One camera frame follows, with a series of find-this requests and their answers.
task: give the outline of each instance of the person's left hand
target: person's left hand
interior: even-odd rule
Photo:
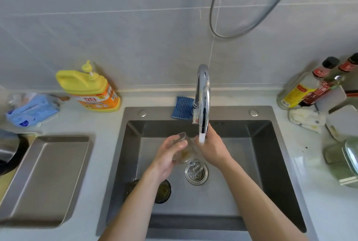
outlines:
[[[174,167],[173,156],[178,151],[184,149],[188,142],[183,140],[172,145],[172,141],[179,138],[179,135],[172,135],[164,140],[163,144],[159,147],[158,152],[148,168],[154,171],[157,175],[159,184],[167,179]]]

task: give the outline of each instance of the gray tile wall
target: gray tile wall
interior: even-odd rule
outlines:
[[[233,34],[273,0],[217,0],[214,24]],[[0,85],[60,89],[54,75],[96,63],[117,89],[195,84],[281,87],[327,56],[358,51],[358,0],[282,0],[254,31],[214,38],[211,0],[0,0]]]

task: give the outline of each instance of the sink hole cover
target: sink hole cover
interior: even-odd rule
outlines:
[[[205,183],[206,180],[208,179],[208,174],[209,174],[206,165],[204,164],[203,169],[195,175],[188,174],[189,166],[190,165],[187,164],[185,167],[185,178],[188,180],[188,182],[190,182],[192,185],[202,185],[203,183]]]

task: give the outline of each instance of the round metal button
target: round metal button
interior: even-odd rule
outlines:
[[[140,117],[145,117],[146,115],[147,115],[147,112],[144,109],[142,109],[138,112],[138,116],[140,116]]]
[[[253,117],[257,117],[257,116],[258,116],[258,112],[257,112],[255,109],[251,109],[248,113],[249,113],[251,116],[253,116]]]

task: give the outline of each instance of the chrome faucet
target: chrome faucet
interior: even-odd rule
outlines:
[[[199,124],[199,142],[204,143],[209,126],[210,78],[209,68],[201,64],[198,68],[197,89],[193,103],[193,123]]]

